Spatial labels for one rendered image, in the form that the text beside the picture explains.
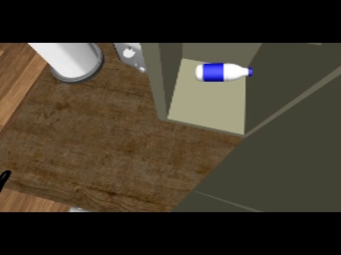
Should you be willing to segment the white cylindrical container grey rim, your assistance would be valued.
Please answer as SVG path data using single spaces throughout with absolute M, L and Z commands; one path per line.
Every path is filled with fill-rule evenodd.
M 53 76 L 63 83 L 82 83 L 99 74 L 105 55 L 94 43 L 31 43 L 29 46 L 48 63 Z

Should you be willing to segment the olive grey cabinet door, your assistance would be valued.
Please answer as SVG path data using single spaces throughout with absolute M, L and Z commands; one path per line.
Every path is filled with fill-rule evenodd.
M 341 211 L 341 76 L 244 139 L 177 211 Z

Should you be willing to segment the white bottle with blue label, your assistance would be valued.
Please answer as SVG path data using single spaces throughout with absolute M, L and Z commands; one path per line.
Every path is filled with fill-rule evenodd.
M 201 82 L 230 82 L 251 76 L 251 68 L 229 63 L 204 63 L 195 67 L 195 78 Z

